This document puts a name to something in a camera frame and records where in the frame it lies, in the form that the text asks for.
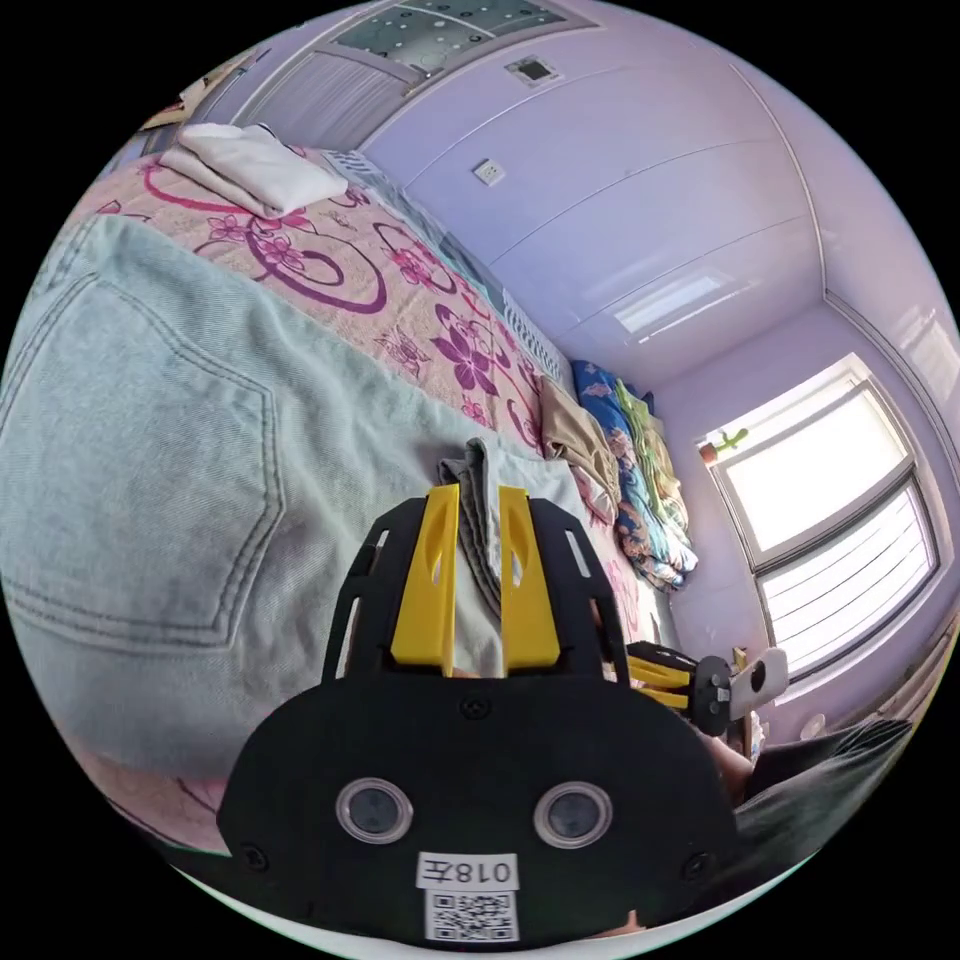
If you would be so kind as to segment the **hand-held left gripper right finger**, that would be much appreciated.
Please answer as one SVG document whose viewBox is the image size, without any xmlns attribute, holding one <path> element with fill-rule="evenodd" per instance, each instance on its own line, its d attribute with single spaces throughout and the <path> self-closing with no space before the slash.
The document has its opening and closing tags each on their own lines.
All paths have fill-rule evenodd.
<svg viewBox="0 0 960 960">
<path fill-rule="evenodd" d="M 498 495 L 503 668 L 548 670 L 560 643 L 530 500 L 519 487 L 501 486 Z"/>
</svg>

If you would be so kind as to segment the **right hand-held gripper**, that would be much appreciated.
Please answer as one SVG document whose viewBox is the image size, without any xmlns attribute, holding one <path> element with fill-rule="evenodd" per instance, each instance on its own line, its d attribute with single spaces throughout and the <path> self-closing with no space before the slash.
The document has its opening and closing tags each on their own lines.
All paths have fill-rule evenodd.
<svg viewBox="0 0 960 960">
<path fill-rule="evenodd" d="M 725 734 L 732 719 L 733 673 L 716 656 L 695 660 L 667 647 L 635 642 L 626 646 L 631 685 L 710 737 Z"/>
</svg>

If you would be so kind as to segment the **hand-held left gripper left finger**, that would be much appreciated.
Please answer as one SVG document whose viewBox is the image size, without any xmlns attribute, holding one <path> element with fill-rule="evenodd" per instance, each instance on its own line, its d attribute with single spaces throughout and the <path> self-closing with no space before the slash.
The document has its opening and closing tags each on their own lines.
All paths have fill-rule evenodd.
<svg viewBox="0 0 960 960">
<path fill-rule="evenodd" d="M 390 654 L 401 668 L 451 672 L 454 661 L 456 550 L 460 488 L 433 488 L 415 538 Z"/>
</svg>

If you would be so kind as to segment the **person's right hand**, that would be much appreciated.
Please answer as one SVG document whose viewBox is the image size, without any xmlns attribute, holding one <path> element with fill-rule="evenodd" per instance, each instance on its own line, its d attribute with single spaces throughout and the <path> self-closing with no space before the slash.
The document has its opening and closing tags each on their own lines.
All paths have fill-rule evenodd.
<svg viewBox="0 0 960 960">
<path fill-rule="evenodd" d="M 733 807 L 740 806 L 746 799 L 753 774 L 753 764 L 721 738 L 707 737 L 706 745 Z"/>
</svg>

